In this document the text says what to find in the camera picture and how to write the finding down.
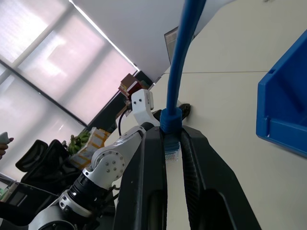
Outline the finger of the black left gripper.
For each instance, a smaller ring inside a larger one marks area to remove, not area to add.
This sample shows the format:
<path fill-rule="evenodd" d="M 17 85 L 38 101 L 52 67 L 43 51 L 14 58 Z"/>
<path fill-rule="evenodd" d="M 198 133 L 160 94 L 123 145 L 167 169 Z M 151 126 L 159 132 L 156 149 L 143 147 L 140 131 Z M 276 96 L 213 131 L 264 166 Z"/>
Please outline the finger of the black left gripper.
<path fill-rule="evenodd" d="M 187 118 L 189 116 L 189 114 L 191 112 L 191 104 L 189 104 L 189 103 L 181 104 L 179 106 L 179 109 L 182 112 L 182 120 L 184 120 L 185 118 Z"/>

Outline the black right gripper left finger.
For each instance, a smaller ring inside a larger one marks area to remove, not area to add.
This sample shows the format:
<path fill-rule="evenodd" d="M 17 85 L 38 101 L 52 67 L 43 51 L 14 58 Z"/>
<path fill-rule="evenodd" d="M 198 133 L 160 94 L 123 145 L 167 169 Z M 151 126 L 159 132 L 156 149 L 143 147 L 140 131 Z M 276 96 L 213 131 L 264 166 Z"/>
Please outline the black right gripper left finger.
<path fill-rule="evenodd" d="M 166 230 L 167 179 L 163 136 L 148 130 L 121 180 L 114 230 Z"/>

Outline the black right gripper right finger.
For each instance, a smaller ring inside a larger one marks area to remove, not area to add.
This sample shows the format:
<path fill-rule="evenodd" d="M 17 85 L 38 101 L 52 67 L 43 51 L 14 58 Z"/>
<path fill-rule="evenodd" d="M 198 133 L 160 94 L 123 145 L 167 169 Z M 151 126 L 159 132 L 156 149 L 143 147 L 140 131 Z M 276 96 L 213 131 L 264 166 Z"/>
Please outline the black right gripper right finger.
<path fill-rule="evenodd" d="M 198 130 L 181 132 L 185 197 L 191 230 L 261 230 L 233 170 Z"/>

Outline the blue plastic bin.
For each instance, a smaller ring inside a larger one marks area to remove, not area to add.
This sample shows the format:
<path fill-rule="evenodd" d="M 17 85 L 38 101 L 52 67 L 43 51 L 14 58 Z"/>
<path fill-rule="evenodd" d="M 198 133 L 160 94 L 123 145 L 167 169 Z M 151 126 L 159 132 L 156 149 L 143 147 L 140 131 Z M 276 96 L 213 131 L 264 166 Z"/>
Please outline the blue plastic bin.
<path fill-rule="evenodd" d="M 307 158 L 307 30 L 258 83 L 256 135 Z"/>

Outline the stack of books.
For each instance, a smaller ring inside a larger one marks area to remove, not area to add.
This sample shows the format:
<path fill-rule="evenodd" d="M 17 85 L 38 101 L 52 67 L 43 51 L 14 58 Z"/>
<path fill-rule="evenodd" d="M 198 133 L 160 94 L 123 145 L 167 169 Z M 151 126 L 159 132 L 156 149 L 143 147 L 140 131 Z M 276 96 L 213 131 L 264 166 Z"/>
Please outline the stack of books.
<path fill-rule="evenodd" d="M 131 99 L 133 93 L 137 92 L 140 89 L 148 90 L 150 85 L 147 84 L 144 80 L 138 80 L 136 77 L 128 74 L 121 82 L 119 86 L 119 91 L 127 98 Z"/>

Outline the white orange cardboard box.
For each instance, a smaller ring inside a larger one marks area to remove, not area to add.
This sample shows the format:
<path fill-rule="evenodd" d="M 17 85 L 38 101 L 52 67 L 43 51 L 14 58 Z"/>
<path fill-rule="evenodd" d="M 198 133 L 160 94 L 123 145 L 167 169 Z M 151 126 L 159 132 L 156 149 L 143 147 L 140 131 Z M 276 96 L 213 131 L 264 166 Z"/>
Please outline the white orange cardboard box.
<path fill-rule="evenodd" d="M 88 142 L 76 154 L 70 155 L 69 162 L 77 169 L 82 170 L 89 167 L 94 152 L 105 146 L 105 141 L 110 136 L 110 133 L 93 127 L 90 131 Z"/>

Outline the green banana bunch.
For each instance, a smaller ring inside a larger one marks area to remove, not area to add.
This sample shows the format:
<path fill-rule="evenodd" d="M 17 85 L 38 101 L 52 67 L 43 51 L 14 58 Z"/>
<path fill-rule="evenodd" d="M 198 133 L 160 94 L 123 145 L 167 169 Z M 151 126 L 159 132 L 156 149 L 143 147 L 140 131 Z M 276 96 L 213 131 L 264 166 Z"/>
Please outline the green banana bunch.
<path fill-rule="evenodd" d="M 81 132 L 79 135 L 71 135 L 67 151 L 70 155 L 76 154 L 88 142 L 90 132 L 88 130 Z"/>

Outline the black office chair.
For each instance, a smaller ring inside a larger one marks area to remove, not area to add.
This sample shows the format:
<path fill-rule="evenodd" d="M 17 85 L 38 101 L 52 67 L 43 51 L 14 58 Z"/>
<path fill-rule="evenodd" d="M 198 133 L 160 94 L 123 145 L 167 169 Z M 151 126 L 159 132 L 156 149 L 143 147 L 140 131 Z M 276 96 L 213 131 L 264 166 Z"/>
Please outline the black office chair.
<path fill-rule="evenodd" d="M 21 183 L 57 195 L 68 189 L 81 174 L 81 170 L 69 162 L 67 150 L 56 139 L 50 144 L 36 140 L 15 166 L 25 173 Z"/>

